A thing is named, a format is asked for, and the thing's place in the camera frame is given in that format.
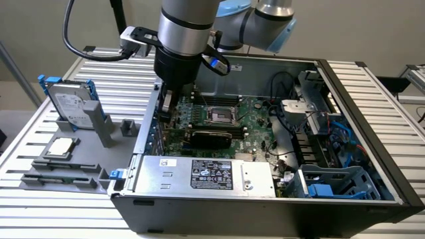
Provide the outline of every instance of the motherboard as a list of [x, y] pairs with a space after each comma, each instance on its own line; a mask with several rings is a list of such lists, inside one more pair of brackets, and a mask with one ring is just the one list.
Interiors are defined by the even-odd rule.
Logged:
[[255, 97], [183, 96], [166, 125], [166, 155], [268, 161], [266, 145], [275, 141], [268, 110]]

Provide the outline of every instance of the floor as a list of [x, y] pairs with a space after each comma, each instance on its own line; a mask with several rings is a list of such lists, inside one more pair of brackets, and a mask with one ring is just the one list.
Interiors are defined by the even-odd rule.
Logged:
[[[46, 98], [43, 89], [39, 83], [32, 83], [42, 99]], [[36, 107], [31, 102], [24, 90], [16, 81], [0, 80], [0, 110], [12, 111], [35, 111]]]
[[[46, 98], [42, 87], [32, 83], [42, 99]], [[0, 129], [7, 135], [0, 146], [3, 152], [26, 126], [36, 107], [16, 81], [0, 81]]]

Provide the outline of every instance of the gray block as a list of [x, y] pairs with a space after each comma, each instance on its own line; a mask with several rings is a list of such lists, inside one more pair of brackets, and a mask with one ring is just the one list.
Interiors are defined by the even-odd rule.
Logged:
[[102, 167], [99, 164], [78, 164], [60, 162], [47, 159], [36, 159], [32, 164], [35, 169], [38, 170], [48, 170], [52, 171], [55, 169], [70, 169], [70, 170], [82, 170], [87, 173], [100, 173]]
[[106, 169], [102, 169], [100, 174], [99, 174], [99, 178], [98, 178], [98, 182], [100, 183], [100, 186], [107, 189], [110, 186], [110, 175]]
[[[92, 178], [98, 184], [96, 188], [78, 187], [74, 183], [64, 184], [56, 181], [47, 180], [38, 182], [38, 179], [23, 179], [19, 188], [26, 190], [48, 190], [64, 192], [82, 192], [82, 193], [107, 193], [110, 185], [110, 173], [118, 168], [127, 168], [134, 155], [134, 147], [136, 137], [123, 137], [120, 130], [120, 123], [114, 123], [114, 131], [111, 138], [115, 143], [111, 148], [104, 148], [99, 140], [99, 136], [92, 129], [79, 129], [76, 132], [58, 131], [50, 145], [55, 138], [68, 137], [80, 139], [72, 151], [70, 161], [58, 159], [46, 159], [42, 156], [35, 160], [36, 166], [28, 171], [27, 174], [43, 175], [44, 177], [54, 178]], [[47, 163], [62, 163], [70, 168], [51, 167], [52, 165], [43, 165]]]
[[110, 135], [110, 130], [106, 124], [106, 120], [102, 115], [102, 105], [99, 101], [87, 101], [83, 106], [83, 111], [90, 116], [94, 129], [99, 135], [102, 144], [106, 148], [111, 148], [114, 146], [114, 140]]
[[71, 125], [70, 121], [59, 120], [59, 119], [60, 118], [58, 118], [55, 123], [58, 124], [60, 131], [63, 131], [63, 132], [74, 132], [72, 125]]
[[34, 186], [43, 186], [44, 185], [44, 183], [40, 181], [39, 178], [30, 178], [26, 175], [23, 175], [20, 180], [28, 185], [34, 185]]
[[124, 119], [120, 124], [124, 137], [138, 137], [136, 123], [132, 119]]
[[95, 189], [98, 187], [98, 183], [96, 183], [94, 178], [88, 178], [88, 181], [74, 180], [74, 184], [79, 188], [92, 188], [92, 189]]

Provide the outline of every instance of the white label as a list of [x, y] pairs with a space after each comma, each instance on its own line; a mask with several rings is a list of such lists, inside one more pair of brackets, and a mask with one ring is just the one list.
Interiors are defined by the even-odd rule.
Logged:
[[164, 158], [160, 160], [162, 167], [176, 167], [176, 165], [178, 165], [176, 159]]
[[231, 70], [234, 70], [234, 71], [242, 71], [242, 66], [240, 66], [240, 65], [232, 65]]
[[67, 120], [80, 128], [94, 128], [90, 116], [83, 111], [84, 102], [76, 95], [55, 94], [59, 107], [66, 114]]

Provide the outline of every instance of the blue latch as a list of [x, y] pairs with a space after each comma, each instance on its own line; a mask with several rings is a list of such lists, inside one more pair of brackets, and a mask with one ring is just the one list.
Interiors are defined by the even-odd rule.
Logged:
[[43, 92], [48, 96], [48, 90], [47, 90], [47, 87], [46, 87], [44, 78], [46, 78], [46, 75], [39, 75], [39, 77], [38, 77], [39, 84], [42, 86]]
[[47, 83], [59, 83], [62, 82], [62, 77], [50, 76], [46, 80]]
[[354, 195], [335, 195], [330, 184], [312, 184], [308, 186], [308, 193], [312, 198], [335, 198], [335, 199], [363, 199], [367, 195], [362, 191]]
[[124, 170], [114, 170], [110, 175], [111, 180], [123, 180]]

